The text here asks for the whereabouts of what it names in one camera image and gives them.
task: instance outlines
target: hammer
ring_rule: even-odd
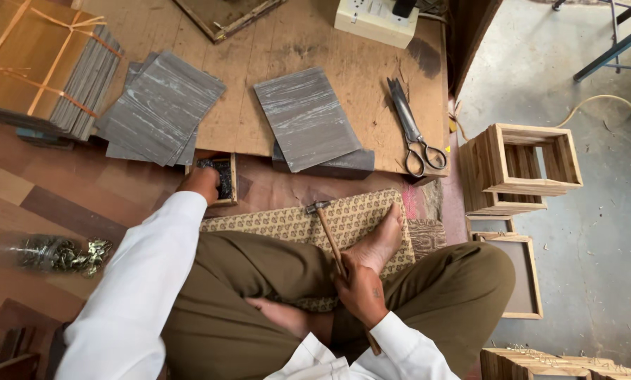
[[[348,271],[346,270],[344,263],[341,261],[341,251],[339,251],[339,248],[336,246],[336,243],[334,242],[334,238],[332,237],[332,231],[329,229],[329,224],[327,223],[327,217],[325,216],[325,212],[323,211],[323,209],[327,208],[330,204],[332,204],[330,201],[313,203],[312,205],[306,207],[306,213],[307,214],[316,213],[319,216],[320,223],[322,223],[322,228],[325,230],[325,235],[327,235],[327,239],[329,240],[329,245],[332,246],[332,251],[334,252],[334,259],[336,261],[336,266],[339,268],[339,273],[341,274],[342,277],[344,277],[344,280],[348,282]],[[379,347],[379,343],[376,342],[374,337],[371,336],[370,330],[368,330],[367,327],[365,327],[365,334],[367,336],[367,339],[370,341],[371,351],[376,356],[380,355],[381,347]]]

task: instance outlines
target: olive green trousers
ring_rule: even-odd
[[[162,333],[172,378],[262,379],[278,371],[301,341],[243,298],[335,296],[332,263],[315,246],[201,233]],[[449,368],[464,377],[503,314],[515,272],[503,251],[472,242],[440,249],[383,284],[387,308],[433,340]],[[329,348],[352,363],[368,347],[362,323],[339,303]]]

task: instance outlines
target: wooden workbench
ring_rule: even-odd
[[[328,76],[355,133],[376,153],[376,169],[406,172],[404,138],[386,77],[398,77],[428,144],[448,150],[444,28],[420,20],[407,49],[334,29],[338,0],[289,0],[226,41],[213,45],[172,0],[76,0],[106,17],[126,51],[107,104],[122,91],[127,61],[172,49],[228,86],[201,122],[196,147],[271,156],[273,134],[252,85],[316,65]],[[446,177],[451,166],[430,169]]]

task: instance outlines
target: bare foot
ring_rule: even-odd
[[[402,243],[402,217],[400,205],[393,203],[378,226],[344,253],[381,274]]]
[[[245,302],[259,310],[270,322],[283,327],[295,337],[304,339],[309,333],[325,346],[332,342],[333,312],[306,312],[266,298],[245,298]]]

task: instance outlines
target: concrete floor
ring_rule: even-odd
[[[620,35],[630,31],[631,19]],[[494,122],[554,126],[593,95],[631,101],[631,70],[601,68],[580,84],[572,80],[610,38],[608,6],[554,12],[549,4],[504,0],[459,97],[466,133],[474,137]],[[621,58],[631,64],[631,49]],[[502,320],[492,340],[560,355],[582,350],[631,367],[631,112],[600,99],[565,128],[573,131],[584,187],[515,217],[518,232],[534,238],[545,317]]]

